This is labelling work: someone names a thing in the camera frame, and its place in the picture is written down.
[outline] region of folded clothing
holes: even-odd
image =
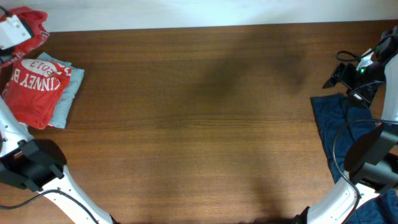
[[[3,63],[0,63],[0,68],[6,67],[18,60],[20,60],[25,54],[28,54],[31,50],[36,49],[42,45],[50,36],[50,34],[44,29],[42,23],[47,19],[47,13],[42,11],[35,11],[28,7],[18,7],[11,9],[10,12],[18,16],[21,21],[24,21],[32,29],[33,36],[29,40],[15,46],[13,58]],[[0,21],[5,20],[6,15],[0,18]]]
[[[19,122],[44,129],[70,81],[72,70],[55,62],[24,59],[14,63],[3,98]]]
[[[61,65],[68,66],[72,69],[72,75],[70,77],[69,84],[63,90],[61,98],[55,105],[53,116],[49,122],[49,125],[54,126],[56,128],[65,128],[65,126],[67,125],[68,113],[70,107],[72,106],[72,101],[75,98],[77,91],[79,90],[85,71],[80,68],[72,67],[72,63],[70,62],[63,62],[61,60],[57,60],[46,53],[42,53],[37,57],[37,59],[49,62],[57,62]]]
[[[342,94],[311,98],[312,108],[317,122],[323,149],[328,159],[333,180],[337,182],[340,174],[331,157],[332,145],[337,131],[348,121],[372,119],[369,109],[359,109],[345,103]],[[344,170],[344,159],[350,147],[364,134],[375,128],[374,123],[356,123],[346,128],[336,142],[336,161]],[[395,190],[374,198],[359,207],[347,221],[352,223],[398,223],[398,197]]]

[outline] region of wooden table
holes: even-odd
[[[67,129],[30,130],[121,223],[291,218],[332,188],[311,96],[338,62],[397,21],[53,33],[86,70]],[[380,117],[382,100],[375,102]],[[34,194],[0,184],[0,203]],[[1,223],[71,223],[47,199]]]

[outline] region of wood grain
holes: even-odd
[[[290,218],[332,188],[309,98],[338,50],[397,21],[53,33],[47,52],[86,70],[53,139],[82,189],[122,223]],[[373,107],[380,117],[382,93]],[[0,184],[0,204],[34,194]],[[71,223],[46,199],[1,223]]]

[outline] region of table surface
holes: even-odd
[[[322,90],[335,53],[360,54],[396,24],[53,33],[30,57],[47,52],[85,77],[66,129],[30,131],[53,139],[123,224],[292,218],[333,187],[310,97],[344,92]],[[0,184],[0,204],[33,195]],[[44,198],[0,217],[71,223]]]

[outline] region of light blue cloth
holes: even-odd
[[[57,60],[46,53],[42,53],[37,57],[38,60],[45,60],[48,62],[57,62],[60,65],[70,67],[72,69],[72,74],[70,76],[70,81],[68,86],[63,90],[62,96],[55,105],[55,109],[52,118],[49,122],[52,126],[56,128],[65,128],[67,125],[67,117],[72,106],[72,101],[75,98],[77,91],[79,90],[81,81],[85,74],[85,71],[80,68],[72,67],[72,63],[63,62]]]

